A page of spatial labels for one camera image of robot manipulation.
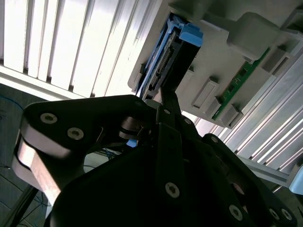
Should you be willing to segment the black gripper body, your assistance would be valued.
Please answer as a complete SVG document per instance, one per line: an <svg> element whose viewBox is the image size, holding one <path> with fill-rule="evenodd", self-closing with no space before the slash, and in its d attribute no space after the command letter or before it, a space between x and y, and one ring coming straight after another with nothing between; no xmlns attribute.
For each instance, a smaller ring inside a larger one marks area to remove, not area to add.
<svg viewBox="0 0 303 227"><path fill-rule="evenodd" d="M207 146L136 148L69 183L52 227L240 227L243 212Z"/></svg>

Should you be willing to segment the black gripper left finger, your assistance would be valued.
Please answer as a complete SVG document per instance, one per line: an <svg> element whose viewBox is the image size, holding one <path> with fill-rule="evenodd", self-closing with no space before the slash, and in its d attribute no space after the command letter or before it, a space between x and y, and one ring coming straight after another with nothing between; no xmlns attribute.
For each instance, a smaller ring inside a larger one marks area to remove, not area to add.
<svg viewBox="0 0 303 227"><path fill-rule="evenodd" d="M16 175L54 205L71 182L136 148L180 148L181 132L162 103L133 95L29 105L13 157Z"/></svg>

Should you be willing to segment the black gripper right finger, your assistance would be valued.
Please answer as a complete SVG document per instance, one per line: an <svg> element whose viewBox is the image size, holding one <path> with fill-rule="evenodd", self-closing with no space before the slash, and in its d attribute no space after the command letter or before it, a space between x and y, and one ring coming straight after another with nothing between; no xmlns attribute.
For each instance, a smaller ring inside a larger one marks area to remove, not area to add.
<svg viewBox="0 0 303 227"><path fill-rule="evenodd" d="M201 177L199 215L207 227L295 227L297 219L281 200L216 136L201 137L181 115L175 91L162 89L162 105L174 116L184 154Z"/></svg>

